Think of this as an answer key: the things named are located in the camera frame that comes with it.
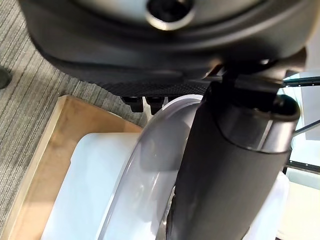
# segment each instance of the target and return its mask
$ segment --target floor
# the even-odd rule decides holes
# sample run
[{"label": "floor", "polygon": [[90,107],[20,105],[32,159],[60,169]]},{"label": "floor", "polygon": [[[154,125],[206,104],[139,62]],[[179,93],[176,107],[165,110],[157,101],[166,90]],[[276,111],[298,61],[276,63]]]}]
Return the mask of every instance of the floor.
[{"label": "floor", "polygon": [[16,0],[0,0],[0,66],[12,81],[0,90],[0,232],[20,182],[59,96],[73,95],[139,126],[145,113],[132,113],[118,96],[70,77],[44,60],[28,38]]}]

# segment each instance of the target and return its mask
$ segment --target black bolt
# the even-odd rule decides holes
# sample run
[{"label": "black bolt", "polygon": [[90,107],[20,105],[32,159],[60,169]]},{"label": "black bolt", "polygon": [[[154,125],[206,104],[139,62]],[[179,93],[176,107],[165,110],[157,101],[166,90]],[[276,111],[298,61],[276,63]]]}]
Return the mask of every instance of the black bolt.
[{"label": "black bolt", "polygon": [[11,74],[0,66],[0,89],[4,89],[11,82]]}]

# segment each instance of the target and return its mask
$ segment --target striped carpet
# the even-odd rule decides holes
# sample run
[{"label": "striped carpet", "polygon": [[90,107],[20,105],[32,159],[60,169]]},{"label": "striped carpet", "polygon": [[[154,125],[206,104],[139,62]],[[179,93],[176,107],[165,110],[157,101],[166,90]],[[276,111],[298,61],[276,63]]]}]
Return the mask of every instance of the striped carpet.
[{"label": "striped carpet", "polygon": [[12,82],[0,90],[0,232],[19,184],[59,96],[70,94],[139,126],[145,113],[132,113],[119,97],[70,77],[45,61],[28,38],[16,0],[0,0],[0,66]]}]

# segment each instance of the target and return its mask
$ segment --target white surface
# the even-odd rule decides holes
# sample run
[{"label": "white surface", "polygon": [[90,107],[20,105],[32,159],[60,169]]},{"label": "white surface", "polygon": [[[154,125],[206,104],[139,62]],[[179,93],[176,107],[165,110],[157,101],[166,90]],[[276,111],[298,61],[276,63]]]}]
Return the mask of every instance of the white surface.
[{"label": "white surface", "polygon": [[41,240],[94,240],[139,133],[91,133],[77,144]]},{"label": "white surface", "polygon": [[281,240],[320,240],[320,190],[290,182],[277,237]]},{"label": "white surface", "polygon": [[132,133],[85,136],[41,240],[155,239],[201,98],[187,95],[168,103],[135,148]]},{"label": "white surface", "polygon": [[289,193],[289,179],[279,172],[273,187],[243,240],[275,240]]}]

